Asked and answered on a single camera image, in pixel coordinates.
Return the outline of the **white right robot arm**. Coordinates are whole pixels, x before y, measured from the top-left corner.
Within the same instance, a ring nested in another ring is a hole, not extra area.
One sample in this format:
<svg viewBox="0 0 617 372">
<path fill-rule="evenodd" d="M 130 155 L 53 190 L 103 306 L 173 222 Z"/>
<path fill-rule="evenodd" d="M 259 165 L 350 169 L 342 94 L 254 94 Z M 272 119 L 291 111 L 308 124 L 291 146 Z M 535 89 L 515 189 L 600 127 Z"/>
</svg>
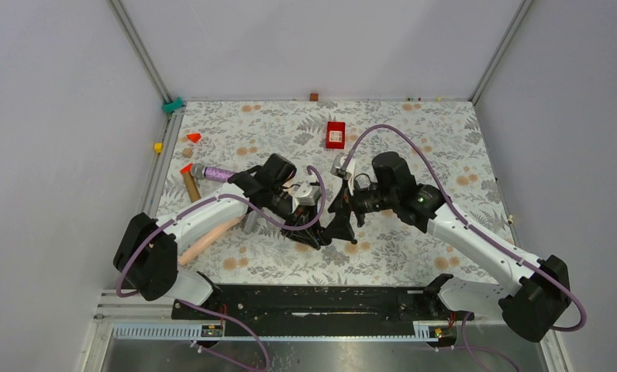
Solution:
<svg viewBox="0 0 617 372">
<path fill-rule="evenodd" d="M 327 234 L 348 240 L 353 237 L 352 216 L 363 226 L 367 214 L 391 210 L 406 225 L 461 252 L 497 282 L 484 284 L 441 274 L 426 288 L 424 307 L 432 318 L 444 319 L 455 311 L 502 319 L 515 334 L 533 343 L 555 328 L 572 302 L 565 293 L 570 289 L 568 267 L 559 257 L 544 260 L 500 241 L 461 208 L 448 205 L 440 189 L 417 182 L 396 152 L 377 155 L 371 165 L 376 179 L 362 188 L 346 154 L 333 161 L 331 172 L 343 183 L 329 207 L 334 218 Z"/>
</svg>

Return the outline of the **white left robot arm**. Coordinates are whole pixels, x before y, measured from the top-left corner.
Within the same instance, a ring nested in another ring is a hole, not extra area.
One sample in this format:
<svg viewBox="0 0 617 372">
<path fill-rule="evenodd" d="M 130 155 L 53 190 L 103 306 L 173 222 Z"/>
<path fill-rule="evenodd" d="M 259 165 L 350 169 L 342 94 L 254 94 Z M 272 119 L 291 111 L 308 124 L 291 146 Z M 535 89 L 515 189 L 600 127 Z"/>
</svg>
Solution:
<svg viewBox="0 0 617 372">
<path fill-rule="evenodd" d="M 283 198 L 282 187 L 294 172 L 292 164 L 274 154 L 265 165 L 234 174 L 217 191 L 162 221 L 145 212 L 133 216 L 113 259 L 119 272 L 117 296 L 140 295 L 147 301 L 168 297 L 190 304 L 201 318 L 216 315 L 221 300 L 213 292 L 212 282 L 178 263 L 179 248 L 190 246 L 218 226 L 248 212 L 255 212 L 292 233 L 316 226 L 322 209 L 302 224 L 291 220 L 301 205 L 299 194 Z"/>
</svg>

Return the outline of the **black earbud charging case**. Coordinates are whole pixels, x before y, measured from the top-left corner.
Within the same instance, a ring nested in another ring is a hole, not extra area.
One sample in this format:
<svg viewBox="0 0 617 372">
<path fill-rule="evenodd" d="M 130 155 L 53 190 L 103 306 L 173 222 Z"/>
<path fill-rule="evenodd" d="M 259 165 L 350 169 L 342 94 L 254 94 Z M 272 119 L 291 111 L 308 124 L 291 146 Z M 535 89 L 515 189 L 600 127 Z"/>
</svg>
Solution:
<svg viewBox="0 0 617 372">
<path fill-rule="evenodd" d="M 332 244 L 333 239 L 329 236 L 324 236 L 323 234 L 318 234 L 316 237 L 320 246 L 329 246 Z"/>
</svg>

